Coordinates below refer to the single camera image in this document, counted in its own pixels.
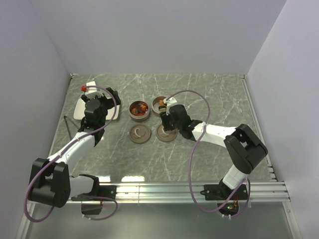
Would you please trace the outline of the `black white sushi piece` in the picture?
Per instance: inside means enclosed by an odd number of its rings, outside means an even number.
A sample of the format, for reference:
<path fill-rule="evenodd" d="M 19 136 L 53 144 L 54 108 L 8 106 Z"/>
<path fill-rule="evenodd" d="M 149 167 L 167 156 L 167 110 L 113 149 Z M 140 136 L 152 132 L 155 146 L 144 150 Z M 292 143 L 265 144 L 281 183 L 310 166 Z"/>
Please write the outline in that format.
<path fill-rule="evenodd" d="M 166 107 L 165 107 L 165 106 L 159 106 L 159 111 L 160 111 L 160 112 L 166 111 Z"/>

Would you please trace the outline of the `metal food tongs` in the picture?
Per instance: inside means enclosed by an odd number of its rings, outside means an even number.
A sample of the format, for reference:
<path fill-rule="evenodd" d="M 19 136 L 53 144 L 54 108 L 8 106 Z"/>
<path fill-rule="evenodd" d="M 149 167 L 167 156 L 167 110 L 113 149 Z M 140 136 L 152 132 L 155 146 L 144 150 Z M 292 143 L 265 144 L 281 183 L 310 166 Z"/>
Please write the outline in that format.
<path fill-rule="evenodd" d="M 67 133 L 68 133 L 69 139 L 71 140 L 72 136 L 71 136 L 71 132 L 70 132 L 70 129 L 69 129 L 68 122 L 67 122 L 68 117 L 66 115 L 64 115 L 63 119 L 64 119 L 64 122 L 65 122 L 65 126 L 66 126 L 66 129 L 67 129 Z"/>

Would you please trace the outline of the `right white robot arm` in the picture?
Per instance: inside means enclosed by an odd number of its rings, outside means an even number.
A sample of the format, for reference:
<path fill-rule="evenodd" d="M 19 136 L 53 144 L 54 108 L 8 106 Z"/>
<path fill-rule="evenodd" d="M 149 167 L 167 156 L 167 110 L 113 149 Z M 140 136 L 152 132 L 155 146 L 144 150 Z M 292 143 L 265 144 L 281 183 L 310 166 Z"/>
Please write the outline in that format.
<path fill-rule="evenodd" d="M 220 195 L 231 199 L 237 186 L 268 155 L 268 149 L 246 125 L 224 127 L 191 119 L 183 105 L 175 105 L 169 113 L 161 112 L 164 131 L 177 130 L 182 137 L 195 142 L 208 142 L 227 149 L 233 165 L 221 180 Z"/>

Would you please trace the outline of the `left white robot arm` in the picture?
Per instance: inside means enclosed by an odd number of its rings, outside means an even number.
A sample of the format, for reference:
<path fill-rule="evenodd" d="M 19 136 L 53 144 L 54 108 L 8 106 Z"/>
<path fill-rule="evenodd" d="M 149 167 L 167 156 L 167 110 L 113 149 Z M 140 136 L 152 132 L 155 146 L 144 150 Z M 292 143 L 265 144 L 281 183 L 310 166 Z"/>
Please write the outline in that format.
<path fill-rule="evenodd" d="M 69 198 L 84 195 L 96 200 L 101 193 L 96 176 L 81 174 L 72 178 L 70 173 L 78 161 L 100 141 L 108 125 L 106 116 L 121 104 L 118 92 L 112 88 L 102 90 L 101 96 L 82 95 L 85 102 L 84 117 L 73 139 L 47 159 L 34 161 L 26 198 L 30 201 L 63 207 Z"/>

